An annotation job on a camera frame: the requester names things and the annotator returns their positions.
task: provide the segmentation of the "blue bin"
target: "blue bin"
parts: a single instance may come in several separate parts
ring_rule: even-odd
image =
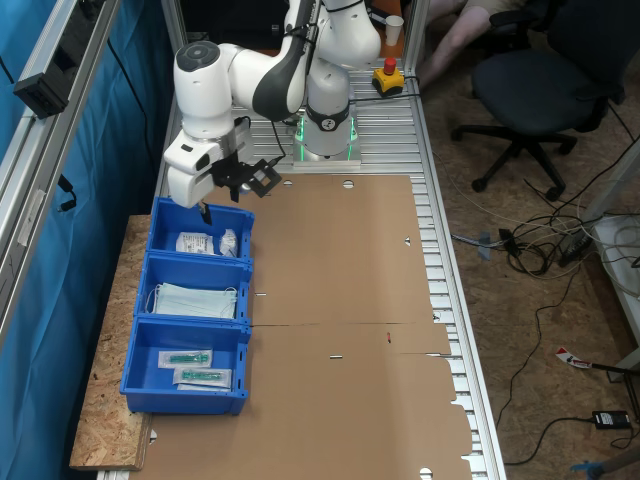
[[[157,285],[171,283],[179,287],[200,290],[225,290],[229,287],[238,291],[238,300],[233,320],[210,317],[187,317],[190,320],[213,320],[237,322],[249,325],[248,303],[249,282],[253,268],[242,262],[212,262],[202,255],[171,255],[167,253],[147,252],[140,274],[138,297],[134,314],[142,315],[153,311],[154,294]],[[152,317],[165,318],[169,315],[150,314]]]
[[[151,229],[147,241],[147,250],[151,252],[176,252],[176,240],[181,232],[206,233],[213,237],[214,253],[220,255],[220,237],[230,228],[238,239],[238,256],[221,257],[224,260],[252,263],[249,257],[251,229],[255,215],[246,210],[219,205],[209,205],[212,225],[202,220],[198,206],[183,208],[170,198],[156,197],[151,213]],[[197,255],[216,258],[202,254],[176,252],[180,255]]]
[[[120,393],[132,412],[237,415],[249,397],[245,385],[251,328],[230,323],[146,315],[134,319]],[[229,392],[178,390],[173,369],[158,368],[161,350],[213,350],[212,367],[233,370]]]

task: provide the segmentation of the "paper cup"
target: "paper cup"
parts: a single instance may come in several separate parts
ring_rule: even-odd
[[[386,19],[387,22],[387,39],[385,43],[390,47],[393,47],[396,43],[398,43],[398,37],[400,36],[400,32],[402,31],[402,24],[404,20],[402,17],[398,17],[397,15],[389,15]]]

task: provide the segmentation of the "face mask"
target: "face mask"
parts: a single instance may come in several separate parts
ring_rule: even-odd
[[[152,313],[192,317],[233,318],[238,298],[235,288],[227,288],[224,291],[196,290],[163,283],[149,294],[146,311],[152,293]]]

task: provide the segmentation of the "office chair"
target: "office chair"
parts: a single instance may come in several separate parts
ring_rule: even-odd
[[[549,45],[559,55],[519,50],[476,67],[474,92],[504,126],[462,125],[451,139],[475,133],[511,142],[487,173],[473,181],[476,192],[484,191],[489,179],[525,149],[555,184],[547,199],[560,197],[566,185],[540,144],[557,143],[559,153],[569,154],[577,139],[557,132],[595,130],[607,113],[608,99],[622,101],[624,71],[640,48],[639,18],[640,0],[569,0],[548,30]]]
[[[487,57],[531,48],[529,29],[546,31],[562,2],[528,0],[520,10],[493,14],[490,19],[493,28],[471,43],[469,48],[483,49]]]

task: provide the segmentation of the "blue object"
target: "blue object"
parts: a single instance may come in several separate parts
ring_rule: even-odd
[[[206,233],[213,237],[213,248],[220,255],[220,237],[230,228],[238,239],[238,256],[223,257],[224,260],[253,263],[249,257],[251,229],[255,215],[246,210],[233,207],[209,205],[212,225],[207,225],[200,215],[198,206],[183,208],[170,198],[156,198],[151,214],[151,229],[147,249],[152,252],[176,251],[176,240],[181,232]]]
[[[0,2],[0,52],[14,77],[54,4]],[[173,54],[158,0],[123,0],[109,38],[149,117],[158,162],[173,91]],[[95,479],[95,472],[69,468],[71,448],[128,217],[140,213],[143,197],[150,210],[155,184],[142,113],[108,48],[99,61],[63,170],[78,205],[58,212],[69,196],[56,188],[42,212],[42,234],[0,351],[0,480]],[[0,123],[12,134],[2,105]]]
[[[599,470],[600,467],[602,467],[602,462],[585,462],[579,463],[577,465],[572,465],[569,470],[571,470],[572,472],[585,472],[587,474],[587,480],[598,480],[602,476]]]
[[[249,396],[245,385],[251,328],[230,323],[158,320],[139,315],[129,340],[120,393],[132,412],[239,414]],[[178,390],[174,370],[158,368],[161,350],[213,350],[212,368],[233,370],[230,392]]]
[[[134,312],[140,315],[153,310],[153,291],[162,283],[199,290],[226,290],[231,287],[238,291],[234,321],[249,325],[247,310],[252,273],[253,268],[246,263],[214,260],[206,255],[147,252],[140,274]],[[150,315],[158,318],[167,317],[159,314]],[[185,318],[202,321],[207,317]]]

